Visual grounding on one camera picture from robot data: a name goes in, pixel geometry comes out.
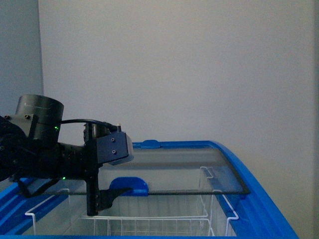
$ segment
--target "white wire rack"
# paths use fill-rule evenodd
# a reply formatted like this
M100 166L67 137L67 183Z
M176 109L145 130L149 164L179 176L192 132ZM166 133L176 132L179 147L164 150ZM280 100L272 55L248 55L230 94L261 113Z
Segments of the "white wire rack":
M209 170L201 167L199 188L208 189ZM220 200L228 209L222 209ZM230 222L238 214L225 195L152 195L118 197L110 209L89 217L83 206L85 196L69 196L43 219L37 221L32 210L33 227L26 235L90 236L236 236ZM232 212L226 216L224 211Z

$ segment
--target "robotic arm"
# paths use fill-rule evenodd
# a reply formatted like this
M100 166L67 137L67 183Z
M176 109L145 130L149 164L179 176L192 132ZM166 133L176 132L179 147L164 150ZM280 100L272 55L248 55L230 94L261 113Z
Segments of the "robotic arm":
M120 126L91 119L62 120L63 104L54 99L20 97L15 115L0 116L0 181L11 177L26 197L42 194L60 179L85 180L87 215L112 206L131 188L99 190L98 172L104 163L131 161L131 139ZM84 145L57 142L63 123L85 123ZM21 178L51 179L31 194Z

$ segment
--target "chest freezer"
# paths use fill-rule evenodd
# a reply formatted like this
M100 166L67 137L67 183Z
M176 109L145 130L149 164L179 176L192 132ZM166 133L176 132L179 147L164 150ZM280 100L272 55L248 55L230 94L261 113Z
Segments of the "chest freezer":
M0 193L0 234L298 238L255 177L220 143L146 140L133 147L133 161L100 168L102 189L133 188L111 208L87 216L82 181L61 180L30 199L12 184Z

